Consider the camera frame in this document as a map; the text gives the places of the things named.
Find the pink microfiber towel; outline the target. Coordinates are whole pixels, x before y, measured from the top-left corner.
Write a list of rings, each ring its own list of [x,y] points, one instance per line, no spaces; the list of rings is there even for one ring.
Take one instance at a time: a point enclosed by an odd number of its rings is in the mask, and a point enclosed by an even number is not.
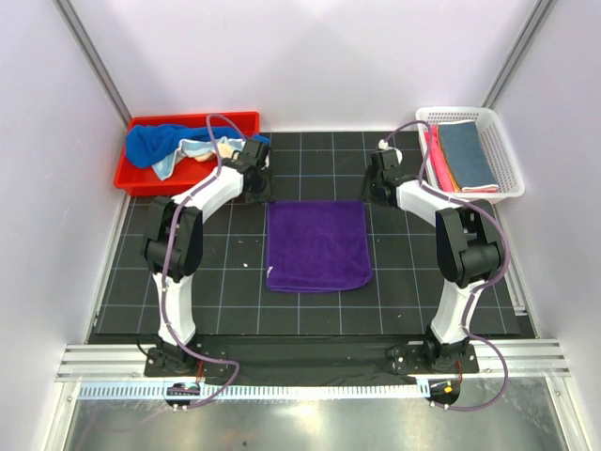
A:
[[[496,193],[500,186],[493,176],[485,159],[482,147],[476,149],[477,163],[483,163],[483,167],[476,167],[475,171],[467,168],[465,163],[454,159],[452,165],[448,165],[443,146],[439,140],[439,126],[432,125],[431,131],[424,132],[426,143],[431,144],[429,160],[439,182],[442,191],[448,193]]]

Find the purple towel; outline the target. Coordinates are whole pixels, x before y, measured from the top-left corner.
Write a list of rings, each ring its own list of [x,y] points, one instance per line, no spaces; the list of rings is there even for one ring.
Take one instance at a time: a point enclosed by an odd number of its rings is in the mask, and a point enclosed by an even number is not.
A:
[[[266,282],[271,291],[361,288],[373,276],[359,200],[276,201],[267,209]]]

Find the yellow tiger print towel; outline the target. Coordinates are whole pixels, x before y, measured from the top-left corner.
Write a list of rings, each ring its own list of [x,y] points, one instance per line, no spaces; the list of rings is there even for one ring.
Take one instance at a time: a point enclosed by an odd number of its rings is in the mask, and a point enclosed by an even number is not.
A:
[[[496,193],[500,186],[487,161],[474,121],[442,122],[439,146],[460,192]]]

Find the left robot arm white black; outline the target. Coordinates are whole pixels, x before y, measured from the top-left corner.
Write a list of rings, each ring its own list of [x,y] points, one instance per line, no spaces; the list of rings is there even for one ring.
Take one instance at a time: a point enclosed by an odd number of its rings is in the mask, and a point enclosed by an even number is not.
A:
[[[193,277],[203,258],[204,224],[229,201],[270,190],[270,145],[260,136],[228,151],[216,147],[217,166],[189,190],[157,196],[149,206],[142,255],[159,298],[160,328],[145,374],[191,375],[201,359],[193,320]]]

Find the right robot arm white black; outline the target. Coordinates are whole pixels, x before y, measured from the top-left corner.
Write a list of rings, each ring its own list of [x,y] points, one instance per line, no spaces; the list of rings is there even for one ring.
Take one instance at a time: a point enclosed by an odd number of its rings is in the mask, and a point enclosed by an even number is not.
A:
[[[394,148],[370,155],[367,198],[408,211],[435,228],[436,258],[444,282],[435,317],[426,328],[422,356],[430,371],[446,372],[468,353],[470,323],[481,293],[502,278],[507,254],[501,228],[485,209],[405,175]]]

